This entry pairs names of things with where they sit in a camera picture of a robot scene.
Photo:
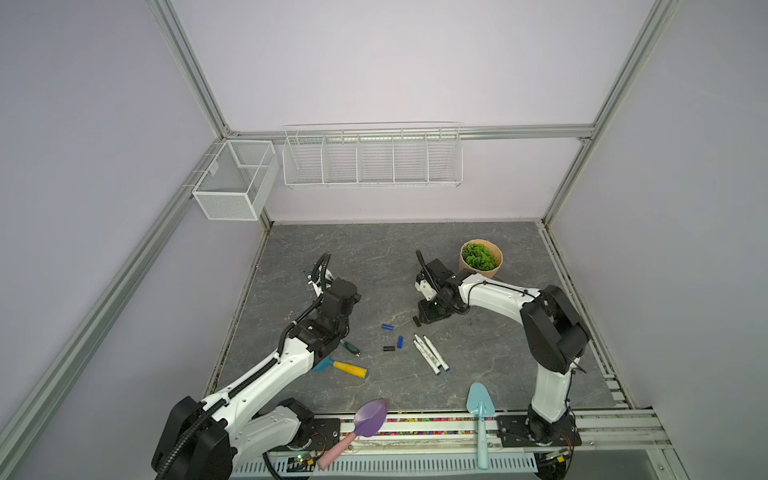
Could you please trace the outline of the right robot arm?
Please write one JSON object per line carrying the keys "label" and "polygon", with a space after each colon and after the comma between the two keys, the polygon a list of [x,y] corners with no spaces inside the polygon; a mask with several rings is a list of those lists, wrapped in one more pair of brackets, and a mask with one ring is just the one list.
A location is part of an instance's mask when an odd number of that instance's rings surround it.
{"label": "right robot arm", "polygon": [[420,271],[415,288],[423,298],[414,320],[432,324],[477,307],[520,323],[537,363],[537,377],[519,436],[539,446],[559,440],[578,445],[569,394],[592,336],[567,295],[555,285],[524,288],[468,270],[455,273],[438,259],[425,262],[420,251],[416,255]]}

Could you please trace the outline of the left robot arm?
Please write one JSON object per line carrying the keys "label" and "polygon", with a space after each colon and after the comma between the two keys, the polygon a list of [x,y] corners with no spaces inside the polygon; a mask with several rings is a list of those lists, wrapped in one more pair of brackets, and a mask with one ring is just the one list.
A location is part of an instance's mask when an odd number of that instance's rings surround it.
{"label": "left robot arm", "polygon": [[277,348],[230,385],[171,410],[151,460],[159,479],[228,479],[241,464],[294,441],[312,413],[296,401],[264,406],[312,371],[347,336],[359,302],[343,279],[315,288],[317,297],[281,332]]}

